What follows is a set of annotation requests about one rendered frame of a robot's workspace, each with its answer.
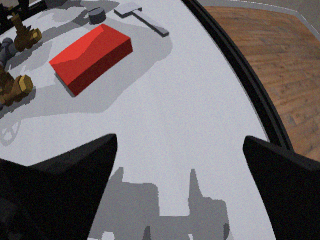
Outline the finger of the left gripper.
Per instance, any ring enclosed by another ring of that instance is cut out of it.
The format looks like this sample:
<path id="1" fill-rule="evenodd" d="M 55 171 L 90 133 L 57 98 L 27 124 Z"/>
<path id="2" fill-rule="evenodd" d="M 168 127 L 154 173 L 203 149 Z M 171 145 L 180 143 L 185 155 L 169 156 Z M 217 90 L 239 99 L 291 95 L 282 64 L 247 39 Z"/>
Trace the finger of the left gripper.
<path id="1" fill-rule="evenodd" d="M 25 18 L 27 18 L 29 16 L 29 0 L 18 0 L 18 2 Z"/>
<path id="2" fill-rule="evenodd" d="M 1 3 L 0 4 L 0 24 L 8 30 L 10 29 L 10 24 L 7 17 L 1 20 L 1 16 L 3 14 L 5 14 L 5 10 L 4 10 L 3 4 Z"/>

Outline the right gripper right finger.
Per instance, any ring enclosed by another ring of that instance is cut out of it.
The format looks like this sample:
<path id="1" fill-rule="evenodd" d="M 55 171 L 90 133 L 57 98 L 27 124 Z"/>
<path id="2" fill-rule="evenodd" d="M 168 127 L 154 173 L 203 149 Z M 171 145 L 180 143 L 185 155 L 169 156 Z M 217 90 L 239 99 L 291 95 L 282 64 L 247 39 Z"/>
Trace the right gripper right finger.
<path id="1" fill-rule="evenodd" d="M 320 227 L 320 162 L 254 136 L 242 149 L 276 240 L 308 240 Z"/>

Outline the red block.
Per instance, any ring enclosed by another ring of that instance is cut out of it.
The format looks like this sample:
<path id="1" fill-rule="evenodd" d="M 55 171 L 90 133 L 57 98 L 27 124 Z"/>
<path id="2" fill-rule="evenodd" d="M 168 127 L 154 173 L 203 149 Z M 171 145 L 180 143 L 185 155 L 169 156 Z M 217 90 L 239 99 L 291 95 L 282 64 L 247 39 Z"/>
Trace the red block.
<path id="1" fill-rule="evenodd" d="M 131 38 L 101 24 L 49 61 L 77 96 L 108 69 L 133 52 Z"/>

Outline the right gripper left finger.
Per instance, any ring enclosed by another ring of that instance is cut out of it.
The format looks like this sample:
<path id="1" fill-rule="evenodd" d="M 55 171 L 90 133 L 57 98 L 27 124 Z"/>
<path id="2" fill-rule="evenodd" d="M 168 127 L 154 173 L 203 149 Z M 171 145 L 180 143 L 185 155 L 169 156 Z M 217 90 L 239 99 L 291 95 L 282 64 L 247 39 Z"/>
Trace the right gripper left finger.
<path id="1" fill-rule="evenodd" d="M 87 240 L 117 149 L 117 135 L 109 133 L 31 166 L 0 158 L 0 197 L 43 240 Z"/>

